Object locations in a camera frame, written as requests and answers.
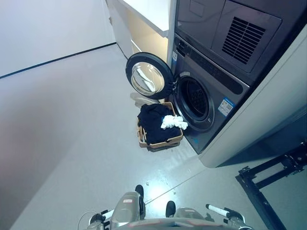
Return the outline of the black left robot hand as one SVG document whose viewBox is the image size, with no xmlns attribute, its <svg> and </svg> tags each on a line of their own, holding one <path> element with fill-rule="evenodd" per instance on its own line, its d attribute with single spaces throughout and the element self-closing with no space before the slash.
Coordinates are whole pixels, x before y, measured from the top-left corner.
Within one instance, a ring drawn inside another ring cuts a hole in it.
<svg viewBox="0 0 307 230">
<path fill-rule="evenodd" d="M 87 230 L 109 230 L 110 220 L 114 210 L 104 210 L 100 213 L 94 214 L 89 220 Z"/>
</svg>

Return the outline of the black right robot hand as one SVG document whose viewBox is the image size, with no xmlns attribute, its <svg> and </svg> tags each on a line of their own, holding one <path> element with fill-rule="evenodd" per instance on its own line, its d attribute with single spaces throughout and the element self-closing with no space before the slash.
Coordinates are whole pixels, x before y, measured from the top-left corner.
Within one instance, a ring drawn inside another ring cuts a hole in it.
<svg viewBox="0 0 307 230">
<path fill-rule="evenodd" d="M 224 223 L 226 223 L 228 227 L 236 230 L 242 230 L 246 227 L 245 217 L 232 209 L 221 209 L 210 204 L 206 204 L 206 208 L 222 216 L 224 218 Z"/>
</svg>

